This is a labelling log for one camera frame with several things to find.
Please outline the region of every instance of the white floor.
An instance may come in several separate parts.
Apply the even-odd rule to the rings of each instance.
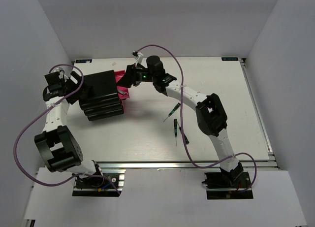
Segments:
[[[180,80],[180,71],[172,58],[161,59],[166,71]],[[105,70],[123,70],[134,59],[93,59],[76,64],[84,74]],[[250,153],[256,160],[267,160],[267,147],[260,130],[239,62],[221,58],[179,58],[185,84],[204,94],[216,93],[226,110],[228,135],[235,153]],[[81,146],[85,159],[105,162],[187,161],[180,138],[173,133],[173,119],[179,110],[162,122],[177,101],[158,93],[151,83],[129,90],[124,101],[125,114],[90,122],[75,103],[68,112],[68,127]],[[218,157],[209,138],[198,128],[196,114],[184,107],[185,134],[189,151],[196,161]]]

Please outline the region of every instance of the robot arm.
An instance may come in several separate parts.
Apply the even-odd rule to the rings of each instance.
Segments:
[[[47,108],[77,88],[81,79],[75,72],[71,74],[77,79],[77,84],[71,79],[66,80],[60,71],[45,76],[49,92],[45,89],[43,97]],[[88,88],[87,85],[84,85],[80,95],[86,95]],[[49,171],[101,175],[97,163],[83,160],[81,148],[66,125],[69,103],[73,104],[78,98],[77,95],[74,95],[74,97],[69,97],[69,99],[55,105],[46,116],[42,133],[36,135],[34,141]],[[100,182],[99,178],[83,175],[80,178],[87,182]]]
[[[147,58],[147,68],[139,62],[143,55],[134,52],[137,59],[134,65],[128,65],[118,86],[130,88],[141,82],[152,82],[155,89],[168,97],[181,100],[181,83],[174,76],[165,72],[163,63],[158,56]],[[243,172],[242,164],[234,157],[234,152],[227,135],[227,115],[216,94],[207,96],[189,87],[183,88],[183,103],[196,112],[200,130],[206,134],[214,145],[218,158],[221,160],[233,156],[220,163],[222,174],[233,183]]]

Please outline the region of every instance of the cable clip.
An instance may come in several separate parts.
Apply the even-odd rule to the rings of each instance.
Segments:
[[[57,105],[58,105],[58,104],[56,104],[56,103],[50,103],[50,106],[49,106],[49,107],[55,108]]]

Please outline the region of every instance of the metal frame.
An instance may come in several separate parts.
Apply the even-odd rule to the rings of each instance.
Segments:
[[[248,91],[249,91],[251,99],[252,99],[252,105],[254,106],[256,117],[258,118],[258,123],[259,123],[260,130],[261,130],[261,132],[263,134],[263,137],[264,137],[266,146],[268,148],[268,151],[269,152],[273,152],[271,144],[270,144],[270,140],[269,140],[269,137],[268,137],[268,134],[267,134],[267,131],[266,131],[265,124],[264,124],[264,122],[263,122],[263,120],[261,118],[261,114],[260,114],[259,108],[257,106],[255,96],[252,93],[251,85],[249,83],[249,80],[248,80],[248,77],[247,77],[247,74],[246,74],[246,64],[245,64],[245,62],[242,59],[240,59],[240,64],[241,64],[241,68],[242,68],[243,75],[244,75],[244,78],[245,78],[245,82],[247,84]]]

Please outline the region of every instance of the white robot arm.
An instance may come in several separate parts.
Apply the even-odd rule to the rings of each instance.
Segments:
[[[166,87],[166,93],[168,97],[175,98],[177,100],[181,100],[181,83],[177,80],[172,81],[169,86]],[[196,92],[193,89],[190,89],[189,87],[184,87],[184,104],[188,105],[191,109],[196,111],[196,107],[198,106],[198,102],[207,100],[207,96],[205,94],[202,94],[200,92]],[[227,136],[227,129],[222,129],[219,132],[218,136],[214,135],[208,135],[210,140],[213,143],[213,146],[216,150],[217,156],[219,160],[226,158],[228,156],[233,156],[233,158],[229,158],[223,162],[220,163],[220,167],[230,172],[231,170],[234,170],[238,166],[238,159],[234,157],[234,152],[231,146],[231,143]]]
[[[152,82],[159,93],[181,100],[181,83],[165,72],[158,56],[148,57],[145,68],[139,63],[143,55],[138,52],[134,52],[133,55],[137,60],[136,64],[127,66],[126,73],[117,82],[117,86],[130,88],[138,86],[141,82]],[[227,115],[219,96],[216,94],[207,96],[189,87],[183,87],[183,103],[196,112],[198,126],[212,141],[218,158],[222,160],[232,156],[220,163],[220,169],[223,176],[233,183],[243,173],[243,167],[234,156],[228,139]]]

